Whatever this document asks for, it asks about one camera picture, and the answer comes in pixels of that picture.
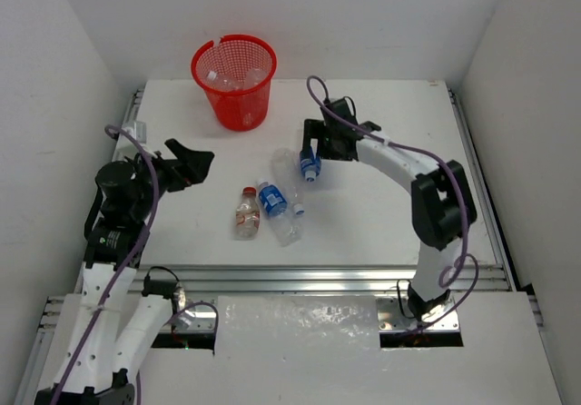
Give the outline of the blue-label plastic bottle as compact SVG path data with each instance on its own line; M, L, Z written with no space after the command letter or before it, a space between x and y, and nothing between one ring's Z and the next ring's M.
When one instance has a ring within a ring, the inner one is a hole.
M306 182L313 183L319 177L321 161L310 145L300 150L299 167L301 176Z

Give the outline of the clear crushed bottle blue cap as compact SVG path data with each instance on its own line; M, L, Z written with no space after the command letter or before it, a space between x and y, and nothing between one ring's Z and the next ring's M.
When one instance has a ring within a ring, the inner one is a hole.
M243 81L243 89L249 90L261 84L268 77L268 73L260 68L250 69Z

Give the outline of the large clear plastic bottle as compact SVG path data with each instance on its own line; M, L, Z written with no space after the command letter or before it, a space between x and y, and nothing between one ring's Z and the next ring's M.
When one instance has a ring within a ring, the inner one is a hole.
M214 91L239 92L244 90L244 84L230 74L210 70L205 77L206 84Z

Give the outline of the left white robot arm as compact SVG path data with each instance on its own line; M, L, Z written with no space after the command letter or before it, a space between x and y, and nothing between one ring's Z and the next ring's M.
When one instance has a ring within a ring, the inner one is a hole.
M72 335L52 386L37 404L134 404L137 372L158 332L179 310L177 286L145 279L130 322L119 327L129 288L139 270L153 216L165 193L203 183L214 154L166 141L173 157L138 153L104 165L85 222L83 288Z

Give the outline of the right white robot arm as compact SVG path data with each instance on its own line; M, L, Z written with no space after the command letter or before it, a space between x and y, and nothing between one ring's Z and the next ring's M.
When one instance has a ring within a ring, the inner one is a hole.
M444 303L468 254L469 227L478 214L463 166L392 142L373 122L358 123L347 98L325 99L319 120L303 123L300 169L311 182L323 160L364 163L402 187L411 200L419 238L408 307L416 320Z

